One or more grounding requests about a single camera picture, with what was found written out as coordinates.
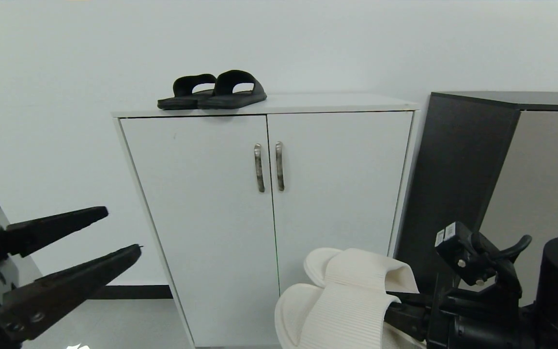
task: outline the metal handle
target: metal handle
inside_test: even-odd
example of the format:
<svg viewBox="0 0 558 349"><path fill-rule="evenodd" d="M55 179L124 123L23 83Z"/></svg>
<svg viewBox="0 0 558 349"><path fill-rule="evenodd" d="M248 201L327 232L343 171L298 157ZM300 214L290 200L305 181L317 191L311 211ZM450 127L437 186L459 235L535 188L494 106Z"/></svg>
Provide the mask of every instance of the metal handle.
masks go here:
<svg viewBox="0 0 558 349"><path fill-rule="evenodd" d="M277 142L275 144L275 155L277 155L277 183L279 184L279 191L285 190L283 184L283 143Z"/></svg>
<svg viewBox="0 0 558 349"><path fill-rule="evenodd" d="M264 175L262 173L262 146L256 144L253 147L253 155L255 156L255 176L257 176L257 190L265 192Z"/></svg>

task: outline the black baseboard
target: black baseboard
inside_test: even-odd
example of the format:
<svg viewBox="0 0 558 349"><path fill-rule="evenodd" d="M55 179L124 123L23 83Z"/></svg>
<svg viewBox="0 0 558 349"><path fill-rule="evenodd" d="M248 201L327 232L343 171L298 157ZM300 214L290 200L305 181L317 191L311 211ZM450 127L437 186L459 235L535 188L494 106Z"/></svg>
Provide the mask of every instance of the black baseboard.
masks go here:
<svg viewBox="0 0 558 349"><path fill-rule="evenodd" d="M168 285L105 286L90 300L171 300Z"/></svg>

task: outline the black slipper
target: black slipper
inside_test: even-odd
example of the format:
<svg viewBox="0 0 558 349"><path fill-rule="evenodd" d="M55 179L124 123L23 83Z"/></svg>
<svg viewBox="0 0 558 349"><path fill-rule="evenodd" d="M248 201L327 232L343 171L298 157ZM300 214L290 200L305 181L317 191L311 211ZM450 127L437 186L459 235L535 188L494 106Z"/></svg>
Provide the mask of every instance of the black slipper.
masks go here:
<svg viewBox="0 0 558 349"><path fill-rule="evenodd" d="M158 107L165 110L195 109L197 102L211 97L213 89L193 93L193 88L199 84L213 84L217 81L212 74L191 75L181 77L173 82L173 97L158 100Z"/></svg>
<svg viewBox="0 0 558 349"><path fill-rule="evenodd" d="M251 91L234 92L238 84L253 84ZM253 75L242 70L230 70L219 75L215 95L197 103L199 109L237 109L266 99L264 88Z"/></svg>

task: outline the white slipper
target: white slipper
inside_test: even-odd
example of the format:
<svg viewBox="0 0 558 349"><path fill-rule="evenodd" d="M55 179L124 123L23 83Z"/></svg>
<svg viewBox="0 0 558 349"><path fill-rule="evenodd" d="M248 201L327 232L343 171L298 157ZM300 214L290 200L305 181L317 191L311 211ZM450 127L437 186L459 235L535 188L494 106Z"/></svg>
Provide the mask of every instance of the white slipper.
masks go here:
<svg viewBox="0 0 558 349"><path fill-rule="evenodd" d="M304 261L307 276L319 287L329 282L379 289L419 293L410 265L393 258L348 248L316 248Z"/></svg>
<svg viewBox="0 0 558 349"><path fill-rule="evenodd" d="M378 290L329 283L325 289L297 284L275 307L283 349L421 349L425 344L383 323L398 298Z"/></svg>

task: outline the cabinet top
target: cabinet top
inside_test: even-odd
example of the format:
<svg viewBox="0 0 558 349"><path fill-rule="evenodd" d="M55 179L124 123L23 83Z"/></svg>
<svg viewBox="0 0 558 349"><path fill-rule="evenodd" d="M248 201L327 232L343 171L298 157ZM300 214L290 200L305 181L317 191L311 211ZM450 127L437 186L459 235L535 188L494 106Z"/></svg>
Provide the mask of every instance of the cabinet top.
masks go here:
<svg viewBox="0 0 558 349"><path fill-rule="evenodd" d="M464 91L432 92L432 96L493 104L521 111L558 111L558 92Z"/></svg>
<svg viewBox="0 0 558 349"><path fill-rule="evenodd" d="M157 108L146 111L113 112L112 117L170 117L207 115L252 115L269 113L312 112L368 112L368 111L414 111L417 104L372 93L290 94L268 95L263 102L239 109L192 109L185 111L162 111Z"/></svg>

